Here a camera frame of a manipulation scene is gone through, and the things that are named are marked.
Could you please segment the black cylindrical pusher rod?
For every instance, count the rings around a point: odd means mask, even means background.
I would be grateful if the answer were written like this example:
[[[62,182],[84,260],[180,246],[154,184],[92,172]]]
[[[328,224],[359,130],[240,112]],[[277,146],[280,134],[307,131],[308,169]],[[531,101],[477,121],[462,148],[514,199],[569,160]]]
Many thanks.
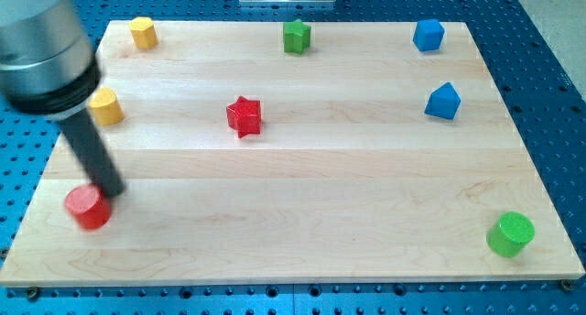
[[[89,180],[107,197],[120,195],[125,184],[88,111],[82,109],[58,125]]]

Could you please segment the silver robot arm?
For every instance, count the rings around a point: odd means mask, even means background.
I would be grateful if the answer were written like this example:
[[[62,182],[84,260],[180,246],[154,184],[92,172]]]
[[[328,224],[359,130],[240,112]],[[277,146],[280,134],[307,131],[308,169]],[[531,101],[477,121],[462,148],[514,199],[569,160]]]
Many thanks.
[[[19,112],[57,122],[92,183],[125,189],[86,108],[101,71],[72,0],[1,0],[1,94]]]

